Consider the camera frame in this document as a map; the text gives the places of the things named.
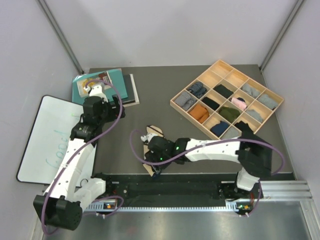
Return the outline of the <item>beige underwear navy trim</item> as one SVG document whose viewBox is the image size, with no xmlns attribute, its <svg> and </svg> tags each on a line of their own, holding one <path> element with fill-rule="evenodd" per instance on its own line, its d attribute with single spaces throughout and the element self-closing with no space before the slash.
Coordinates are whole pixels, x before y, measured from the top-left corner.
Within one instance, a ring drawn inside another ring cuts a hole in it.
<svg viewBox="0 0 320 240">
<path fill-rule="evenodd" d="M 157 134 L 159 137 L 164 137 L 163 131 L 159 127 L 156 127 L 154 125 L 148 125 L 146 127 L 146 132 L 147 132 L 147 134 L 154 133 L 154 134 Z M 151 150 L 149 149 L 148 144 L 143 143 L 143 159 L 146 162 L 152 162 L 152 163 L 159 162 L 160 160 L 156 160 L 157 156 L 158 156 L 157 153 L 155 153 L 152 149 Z M 158 177 L 160 175 L 160 173 L 162 172 L 162 169 L 159 166 L 148 165 L 145 163 L 143 163 L 142 166 L 146 169 L 148 174 L 153 179 Z"/>
</svg>

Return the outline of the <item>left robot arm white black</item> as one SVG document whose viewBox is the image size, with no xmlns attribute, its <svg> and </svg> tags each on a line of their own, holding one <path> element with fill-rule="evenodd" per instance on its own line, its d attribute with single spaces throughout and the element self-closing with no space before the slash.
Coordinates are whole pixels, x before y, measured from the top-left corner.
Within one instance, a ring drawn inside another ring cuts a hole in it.
<svg viewBox="0 0 320 240">
<path fill-rule="evenodd" d="M 89 96 L 82 105 L 83 113 L 72 128 L 67 151 L 58 172 L 44 194 L 36 195 L 33 206 L 41 222 L 41 228 L 49 235 L 48 227 L 55 230 L 75 230 L 83 213 L 93 203 L 114 199 L 114 187 L 107 177 L 91 176 L 88 182 L 77 189 L 77 182 L 83 172 L 87 158 L 106 132 L 103 126 L 111 122 L 115 127 L 125 117 L 125 108 L 120 99 L 113 96 L 115 107 L 107 97 L 98 93 Z"/>
</svg>

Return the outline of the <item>grey underwear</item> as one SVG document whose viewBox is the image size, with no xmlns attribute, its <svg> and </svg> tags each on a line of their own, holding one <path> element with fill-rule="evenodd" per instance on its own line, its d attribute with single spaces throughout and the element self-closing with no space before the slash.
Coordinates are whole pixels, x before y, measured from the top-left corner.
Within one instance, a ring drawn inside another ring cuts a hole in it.
<svg viewBox="0 0 320 240">
<path fill-rule="evenodd" d="M 256 88 L 250 86 L 248 83 L 245 83 L 242 87 L 241 90 L 250 95 L 253 98 L 257 98 L 261 92 L 257 90 Z"/>
</svg>

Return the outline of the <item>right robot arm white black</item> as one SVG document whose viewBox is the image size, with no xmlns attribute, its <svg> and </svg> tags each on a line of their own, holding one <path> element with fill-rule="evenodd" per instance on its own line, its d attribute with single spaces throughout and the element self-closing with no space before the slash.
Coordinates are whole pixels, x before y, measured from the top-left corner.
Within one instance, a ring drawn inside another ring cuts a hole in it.
<svg viewBox="0 0 320 240">
<path fill-rule="evenodd" d="M 169 159 L 179 165 L 204 160 L 241 165 L 233 185 L 233 192 L 239 198 L 249 195 L 259 179 L 272 173 L 272 150 L 253 133 L 244 132 L 240 137 L 225 140 L 178 138 L 171 141 L 162 133 L 151 131 L 140 138 L 144 144 L 144 160 L 152 163 L 151 169 L 156 174 L 171 164 L 167 162 Z"/>
</svg>

